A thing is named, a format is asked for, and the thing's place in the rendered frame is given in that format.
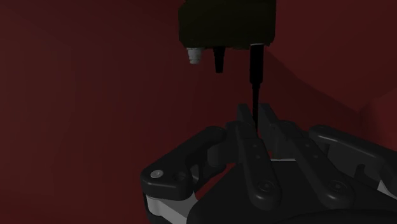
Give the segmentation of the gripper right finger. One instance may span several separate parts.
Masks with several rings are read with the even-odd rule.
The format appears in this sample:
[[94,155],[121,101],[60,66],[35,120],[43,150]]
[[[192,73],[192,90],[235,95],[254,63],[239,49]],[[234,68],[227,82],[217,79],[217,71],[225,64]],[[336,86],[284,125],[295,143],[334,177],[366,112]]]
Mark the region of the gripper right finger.
[[296,160],[327,208],[353,206],[358,188],[348,178],[397,200],[397,151],[327,125],[305,132],[291,121],[278,119],[269,104],[259,106],[259,131],[275,159]]

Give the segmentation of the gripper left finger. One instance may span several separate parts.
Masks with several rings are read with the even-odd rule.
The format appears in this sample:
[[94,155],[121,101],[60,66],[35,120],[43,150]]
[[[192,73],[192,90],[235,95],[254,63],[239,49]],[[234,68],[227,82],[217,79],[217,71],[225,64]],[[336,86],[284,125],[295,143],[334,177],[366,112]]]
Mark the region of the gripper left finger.
[[237,106],[235,121],[225,127],[206,127],[144,168],[141,187],[147,196],[182,201],[223,172],[229,163],[242,165],[252,204],[265,211],[277,207],[281,187],[245,104]]

